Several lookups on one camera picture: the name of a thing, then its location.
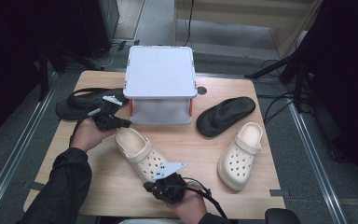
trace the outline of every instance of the clog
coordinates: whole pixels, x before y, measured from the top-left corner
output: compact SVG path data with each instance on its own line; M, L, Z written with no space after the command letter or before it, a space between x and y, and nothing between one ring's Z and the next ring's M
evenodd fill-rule
M142 182L155 182L152 180L152 175L166 160L153 148L149 139L133 128L120 129L115 139L120 153L130 163Z
M221 156L217 173L230 188L241 191L249 180L256 155L261 150L263 130L256 123L243 125Z

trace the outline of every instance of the shoe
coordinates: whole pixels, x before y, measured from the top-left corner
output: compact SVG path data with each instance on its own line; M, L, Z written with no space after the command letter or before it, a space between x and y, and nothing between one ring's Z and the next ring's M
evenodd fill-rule
M124 97L123 88L86 88L74 91L67 99L58 102L55 107L56 114L60 119L78 120L97 108L101 108L105 113L116 112L119 106L103 100L105 95L114 95L123 105L129 101Z
M133 128L120 129L116 133L115 139L119 151L142 182L155 182L152 180L152 175L166 160L153 148L149 139L143 137Z
M215 137L254 110L255 101L249 97L226 99L199 115L197 129L206 137Z
M261 150L262 136L263 130L258 124L246 123L220 158L217 173L230 188L237 191L245 188L255 157Z

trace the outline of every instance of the white box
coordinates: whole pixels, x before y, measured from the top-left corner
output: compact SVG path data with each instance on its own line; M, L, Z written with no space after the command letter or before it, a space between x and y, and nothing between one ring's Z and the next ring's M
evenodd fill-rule
M139 124L188 124L197 96L193 51L188 47L133 46L124 95Z

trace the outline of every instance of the person's right hand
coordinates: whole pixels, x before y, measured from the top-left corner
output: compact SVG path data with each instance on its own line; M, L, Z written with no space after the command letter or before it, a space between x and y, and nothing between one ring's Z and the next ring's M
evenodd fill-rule
M187 183L187 186L192 189L200 189L191 183ZM173 210L185 224L197 224L207 213L203 197L191 190L186 190L185 197L181 202L165 204L168 208Z

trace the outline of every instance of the black sandal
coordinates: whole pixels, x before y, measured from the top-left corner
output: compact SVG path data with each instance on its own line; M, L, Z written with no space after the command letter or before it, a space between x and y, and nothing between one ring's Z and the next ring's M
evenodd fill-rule
M121 103L126 104L129 100L124 97L123 89L87 88L72 92L69 97L56 104L55 111L60 119L78 120L82 116L98 108L102 113L116 113L119 105L103 100L104 96L115 96Z
M197 118L197 128L206 137L215 137L255 110L255 101L249 97L231 98L215 105Z

